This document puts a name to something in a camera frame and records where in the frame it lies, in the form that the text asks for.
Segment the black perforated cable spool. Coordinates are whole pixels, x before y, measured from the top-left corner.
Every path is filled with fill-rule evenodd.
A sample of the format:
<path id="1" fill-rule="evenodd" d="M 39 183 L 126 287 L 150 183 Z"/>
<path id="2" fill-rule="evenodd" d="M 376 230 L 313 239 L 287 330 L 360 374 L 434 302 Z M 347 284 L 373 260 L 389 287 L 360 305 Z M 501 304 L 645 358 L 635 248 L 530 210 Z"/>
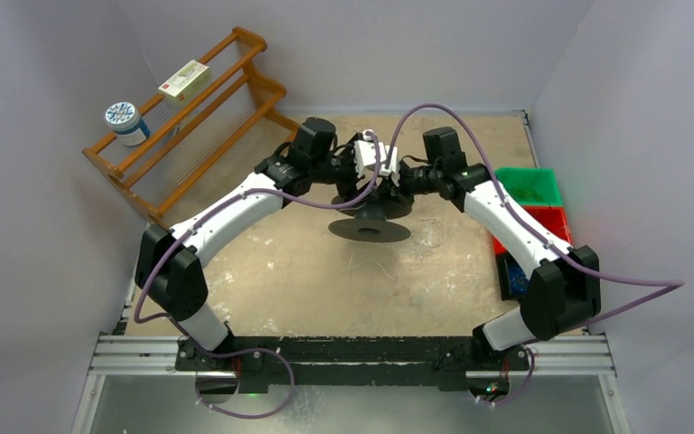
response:
<path id="1" fill-rule="evenodd" d="M 353 207 L 338 210 L 344 217 L 331 222 L 328 231 L 349 241 L 393 243 L 408 239 L 410 230 L 396 222 L 408 216 L 413 203 L 389 195 L 371 195 Z"/>

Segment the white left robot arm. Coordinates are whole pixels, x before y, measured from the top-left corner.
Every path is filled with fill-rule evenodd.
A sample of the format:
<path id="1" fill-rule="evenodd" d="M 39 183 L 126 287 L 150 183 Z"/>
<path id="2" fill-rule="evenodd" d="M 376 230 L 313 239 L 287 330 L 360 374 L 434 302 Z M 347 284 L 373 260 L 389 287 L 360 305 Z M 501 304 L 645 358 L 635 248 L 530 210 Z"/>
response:
<path id="1" fill-rule="evenodd" d="M 141 290 L 133 319 L 148 322 L 141 315 L 144 300 L 150 298 L 198 346 L 198 357 L 212 370 L 230 364 L 232 333 L 208 302 L 204 267 L 227 244 L 254 223 L 278 212 L 290 203 L 315 207 L 304 199 L 313 184 L 354 184 L 365 171 L 369 183 L 357 196 L 338 204 L 352 208 L 376 188 L 380 176 L 395 164 L 393 146 L 383 145 L 371 130 L 357 134 L 336 155 L 334 125 L 322 118 L 308 118 L 299 125 L 293 140 L 281 145 L 271 156 L 210 208 L 173 228 L 154 223 L 144 232 L 136 263 L 135 283 Z"/>

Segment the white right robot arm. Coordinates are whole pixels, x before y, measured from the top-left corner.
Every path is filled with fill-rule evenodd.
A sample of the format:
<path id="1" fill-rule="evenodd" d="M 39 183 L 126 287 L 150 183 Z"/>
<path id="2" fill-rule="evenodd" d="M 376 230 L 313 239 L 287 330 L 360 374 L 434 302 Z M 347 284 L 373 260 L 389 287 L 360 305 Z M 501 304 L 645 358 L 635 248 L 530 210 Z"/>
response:
<path id="1" fill-rule="evenodd" d="M 371 168 L 412 194 L 438 193 L 481 223 L 516 260 L 529 279 L 518 307 L 473 330 L 474 361 L 492 368 L 507 349 L 547 341 L 581 326 L 601 310 L 599 258 L 589 247 L 573 247 L 542 226 L 506 192 L 486 164 L 468 165 L 450 127 L 423 136 L 427 165 L 400 165 L 393 145 L 376 145 Z"/>

